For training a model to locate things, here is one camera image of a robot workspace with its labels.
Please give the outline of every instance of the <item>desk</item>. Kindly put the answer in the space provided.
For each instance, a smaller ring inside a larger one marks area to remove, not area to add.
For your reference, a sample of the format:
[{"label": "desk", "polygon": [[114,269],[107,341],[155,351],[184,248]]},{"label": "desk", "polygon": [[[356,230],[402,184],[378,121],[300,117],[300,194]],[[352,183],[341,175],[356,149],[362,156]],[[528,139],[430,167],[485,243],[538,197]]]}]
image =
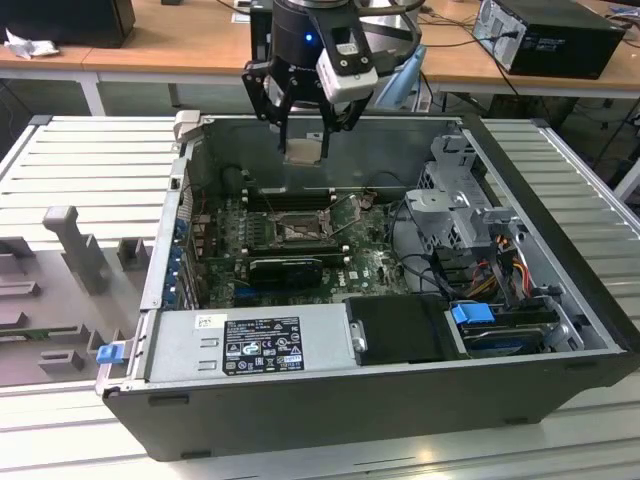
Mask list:
[{"label": "desk", "polygon": [[[439,14],[462,20],[480,2],[427,0]],[[607,5],[583,0],[599,12]],[[160,0],[133,0],[136,25],[120,49],[63,47],[57,57],[24,60],[0,50],[0,78],[72,80],[83,89],[93,115],[104,115],[100,82],[240,85],[250,59],[249,25],[232,24],[231,10],[215,0],[185,0],[163,6]],[[423,43],[468,41],[455,26],[423,26]],[[477,44],[430,48],[423,72],[434,92],[511,93],[489,55]],[[523,95],[637,98],[640,96],[640,49],[620,44],[599,80],[510,77]]]}]

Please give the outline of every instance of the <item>black plastic cover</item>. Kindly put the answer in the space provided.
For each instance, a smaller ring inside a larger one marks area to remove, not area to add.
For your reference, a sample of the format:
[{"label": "black plastic cover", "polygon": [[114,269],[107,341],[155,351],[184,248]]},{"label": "black plastic cover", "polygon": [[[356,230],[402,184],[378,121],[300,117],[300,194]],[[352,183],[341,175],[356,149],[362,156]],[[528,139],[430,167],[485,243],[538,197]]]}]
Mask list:
[{"label": "black plastic cover", "polygon": [[351,297],[349,323],[364,329],[367,350],[358,365],[441,362],[458,359],[444,316],[446,306],[433,295]]}]

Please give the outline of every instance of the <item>black cable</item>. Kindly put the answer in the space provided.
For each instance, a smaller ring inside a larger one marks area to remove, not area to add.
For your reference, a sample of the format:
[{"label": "black cable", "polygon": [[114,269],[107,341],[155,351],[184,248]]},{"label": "black cable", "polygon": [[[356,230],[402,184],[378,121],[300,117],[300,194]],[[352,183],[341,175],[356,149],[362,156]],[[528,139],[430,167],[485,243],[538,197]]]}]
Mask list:
[{"label": "black cable", "polygon": [[519,97],[520,94],[518,93],[518,91],[515,89],[515,87],[513,86],[513,84],[509,81],[509,79],[507,78],[507,76],[504,74],[504,72],[502,71],[502,65],[500,65],[500,62],[498,62],[498,60],[496,59],[496,45],[498,45],[498,40],[496,40],[495,42],[493,42],[493,47],[491,47],[491,58],[493,59],[493,62],[496,64],[496,67],[498,68],[498,71],[500,72],[500,75],[502,75],[502,78],[504,79],[504,81],[506,82],[507,85],[509,85],[509,88],[511,90],[513,90],[513,93],[516,94],[516,97]]},{"label": "black cable", "polygon": [[402,15],[411,12],[424,5],[425,0],[416,0],[409,5],[392,5],[391,7],[358,7],[359,17],[387,17],[390,15]]},{"label": "black cable", "polygon": [[216,0],[223,7],[227,7],[229,10],[233,10],[236,13],[241,13],[242,15],[249,15],[249,12],[240,10],[239,8],[234,7],[233,5],[229,5],[228,3],[224,3],[222,0]]},{"label": "black cable", "polygon": [[429,91],[429,95],[431,95],[431,103],[433,105],[435,105],[436,107],[442,108],[442,105],[438,104],[434,100],[433,90],[431,90],[431,85],[429,85],[429,80],[427,80],[427,76],[424,74],[424,72],[422,70],[420,70],[420,75],[422,76],[422,79],[424,80],[424,84],[427,86],[427,90]]},{"label": "black cable", "polygon": [[627,113],[627,115],[624,117],[624,121],[620,122],[620,125],[618,125],[618,128],[616,128],[616,131],[613,132],[613,135],[611,135],[611,137],[609,137],[609,140],[607,140],[606,143],[603,145],[602,149],[600,150],[600,153],[596,156],[595,160],[593,161],[593,166],[591,168],[595,169],[596,166],[600,163],[600,161],[602,160],[602,157],[607,152],[607,150],[609,149],[609,147],[611,146],[615,138],[618,136],[618,134],[620,133],[620,130],[622,130],[622,127],[624,127],[624,125],[627,123],[627,121],[629,121],[633,113],[638,108],[638,105],[640,105],[640,97],[638,97],[638,99],[635,102],[633,102],[633,105],[631,105],[631,108],[629,109],[629,113]]},{"label": "black cable", "polygon": [[[396,0],[389,0],[389,3],[391,5],[397,5]],[[420,39],[422,38],[422,31],[406,13],[400,14],[400,18],[411,33],[411,44],[409,44],[409,46],[402,53],[396,54],[395,60],[397,66],[404,64],[407,60],[409,60],[409,58],[411,58],[411,56],[416,51],[416,48],[418,48],[418,45],[420,45]]]},{"label": "black cable", "polygon": [[396,182],[398,182],[400,185],[402,185],[404,188],[406,188],[407,190],[411,190],[413,187],[410,187],[409,185],[407,185],[406,183],[404,183],[400,177],[398,177],[398,175],[396,175],[395,173],[393,173],[391,170],[377,170],[375,172],[373,172],[369,178],[367,178],[367,181],[364,183],[363,188],[366,190],[369,187],[373,187],[372,183],[373,180],[380,176],[380,175],[389,175],[390,177],[392,177]]},{"label": "black cable", "polygon": [[[518,91],[513,86],[511,81],[509,81],[509,79],[507,78],[507,75],[504,72],[504,69],[503,69],[502,65],[500,65],[500,62],[498,62],[498,59],[496,58],[496,45],[497,44],[498,44],[498,40],[493,42],[493,47],[491,48],[491,58],[493,59],[493,62],[496,64],[496,68],[500,72],[500,75],[502,76],[502,79],[505,81],[505,83],[507,85],[509,85],[509,88],[513,91],[515,96],[519,98],[520,97],[520,93],[518,93]],[[549,112],[549,109],[547,108],[547,104],[545,103],[544,98],[541,95],[538,95],[538,98],[540,99],[540,103],[542,103],[542,108],[544,108],[544,111],[547,114],[547,122],[549,124],[551,124],[551,113]]]},{"label": "black cable", "polygon": [[448,45],[426,45],[423,44],[425,47],[427,48],[449,48],[449,47],[461,47],[463,45],[469,45],[471,43],[476,43],[476,42],[482,42],[484,40],[491,40],[491,41],[496,41],[500,38],[502,38],[504,35],[500,35],[498,37],[485,37],[485,38],[473,38],[473,40],[468,40],[466,42],[460,42],[460,43],[451,43]]},{"label": "black cable", "polygon": [[624,39],[623,39],[622,41],[623,41],[624,43],[626,43],[627,45],[629,45],[630,47],[633,47],[633,48],[640,48],[640,45],[636,45],[635,43],[630,42],[629,40],[624,40]]},{"label": "black cable", "polygon": [[[394,230],[395,230],[395,227],[396,227],[396,223],[398,221],[398,214],[400,213],[400,210],[402,210],[403,207],[406,207],[407,212],[409,213],[409,217],[411,218],[411,221],[413,222],[413,224],[415,225],[416,229],[418,230],[418,235],[422,236],[422,237],[425,236],[424,233],[422,232],[422,229],[420,228],[420,226],[416,222],[416,219],[413,216],[413,212],[411,211],[411,209],[407,205],[406,200],[403,200],[400,203],[400,205],[398,205],[398,208],[396,208],[396,211],[395,211],[395,213],[393,215],[393,220],[391,221],[391,224],[389,225],[389,244],[391,246],[391,253],[392,253],[393,257],[398,261],[398,263],[400,263],[404,267],[404,269],[406,271],[408,271],[409,273],[414,274],[416,277],[424,280],[425,282],[430,283],[431,285],[433,285],[435,287],[438,287],[439,290],[445,291],[447,294],[449,294],[453,298],[465,298],[464,295],[462,295],[460,292],[457,292],[443,278],[439,278],[436,275],[435,272],[433,274],[433,278],[429,278],[429,277],[425,276],[424,274],[421,274],[420,272],[415,270],[413,267],[410,267],[406,263],[403,263],[400,260],[400,258],[398,258],[398,253],[396,252],[395,245],[394,245],[395,242],[394,242],[393,234],[394,234]],[[425,248],[424,244],[422,243],[422,240],[420,240],[420,243],[422,245],[422,248]],[[402,259],[409,258],[409,256],[419,256],[421,258],[424,258],[424,255],[428,255],[426,249],[425,249],[425,254],[413,253],[413,254],[405,255],[404,257],[401,257],[401,258]]]}]

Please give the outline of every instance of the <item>black desktop computer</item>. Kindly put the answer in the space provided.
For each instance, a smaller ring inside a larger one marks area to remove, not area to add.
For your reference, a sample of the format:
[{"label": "black desktop computer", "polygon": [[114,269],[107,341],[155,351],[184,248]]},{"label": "black desktop computer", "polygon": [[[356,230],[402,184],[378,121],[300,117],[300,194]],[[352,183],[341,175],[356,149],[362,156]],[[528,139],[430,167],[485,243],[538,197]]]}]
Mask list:
[{"label": "black desktop computer", "polygon": [[0,37],[5,29],[57,45],[118,48],[133,29],[131,0],[0,0]]},{"label": "black desktop computer", "polygon": [[484,0],[473,36],[512,75],[596,79],[625,30],[570,0]]}]

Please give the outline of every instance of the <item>blue tab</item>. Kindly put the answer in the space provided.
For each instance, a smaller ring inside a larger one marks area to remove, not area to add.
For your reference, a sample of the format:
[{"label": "blue tab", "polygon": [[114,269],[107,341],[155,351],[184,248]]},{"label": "blue tab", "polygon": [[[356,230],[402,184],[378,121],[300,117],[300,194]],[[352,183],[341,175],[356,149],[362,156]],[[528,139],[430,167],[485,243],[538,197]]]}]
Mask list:
[{"label": "blue tab", "polygon": [[487,303],[459,303],[451,309],[457,325],[461,323],[493,323],[496,321]]},{"label": "blue tab", "polygon": [[124,363],[124,345],[102,345],[98,349],[96,362],[98,362],[99,365],[103,365],[105,363]]}]

